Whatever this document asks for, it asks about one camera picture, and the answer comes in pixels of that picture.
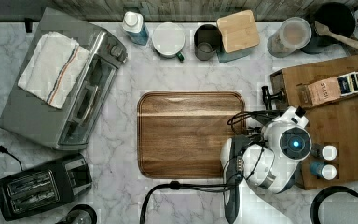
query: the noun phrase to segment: wooden cutting board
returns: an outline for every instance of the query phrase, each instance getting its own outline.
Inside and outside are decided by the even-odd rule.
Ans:
[[[150,178],[218,178],[220,150],[243,111],[235,91],[149,92],[138,103],[138,166]],[[237,126],[238,130],[245,123]]]

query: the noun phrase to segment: kitchen counter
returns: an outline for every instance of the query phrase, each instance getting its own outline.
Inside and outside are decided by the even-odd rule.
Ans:
[[[120,23],[96,23],[109,30],[127,47],[129,59],[119,69],[101,116],[82,151],[93,178],[92,190],[77,202],[11,223],[56,223],[76,204],[86,203],[97,212],[98,223],[139,223],[146,193],[170,180],[149,179],[140,173],[137,162],[137,103],[149,91],[237,91],[246,110],[263,110],[261,87],[270,85],[269,75],[281,68],[345,57],[341,46],[325,53],[307,55],[300,51],[284,59],[273,58],[267,40],[280,23],[258,23],[260,44],[245,58],[220,63],[217,56],[200,61],[194,55],[193,35],[201,23],[180,24],[186,31],[182,51],[185,61],[162,59],[151,47],[137,46],[125,36]],[[157,23],[148,23],[150,36]],[[0,23],[0,115],[16,79],[33,33],[26,34],[23,23]],[[24,168],[31,168],[71,152],[41,147],[0,129],[0,145],[17,156]],[[0,178],[17,173],[18,163],[0,154]],[[180,180],[184,183],[221,183],[221,179]],[[346,185],[358,192],[358,182]],[[292,187],[279,195],[255,189],[261,198],[289,216],[295,223],[310,223],[310,204],[319,189],[304,191]],[[149,202],[146,223],[227,223],[222,194],[190,190],[155,192]],[[5,223],[0,211],[0,223]]]

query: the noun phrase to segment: cup lid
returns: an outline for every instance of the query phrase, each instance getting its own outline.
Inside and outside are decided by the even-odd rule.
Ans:
[[[301,49],[310,42],[312,30],[307,21],[292,17],[283,22],[279,30],[281,42],[289,49]]]

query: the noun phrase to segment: ceramic mug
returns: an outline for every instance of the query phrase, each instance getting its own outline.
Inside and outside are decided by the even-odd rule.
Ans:
[[[172,22],[164,22],[156,28],[152,37],[154,49],[165,58],[175,56],[182,62],[184,57],[181,53],[185,45],[185,32]]]
[[[202,25],[194,34],[196,57],[202,61],[211,59],[222,44],[222,34],[214,25]]]

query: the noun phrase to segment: folded towel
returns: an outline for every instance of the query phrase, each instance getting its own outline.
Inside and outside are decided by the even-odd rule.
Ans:
[[[61,109],[89,55],[77,41],[60,33],[42,35],[18,85]]]

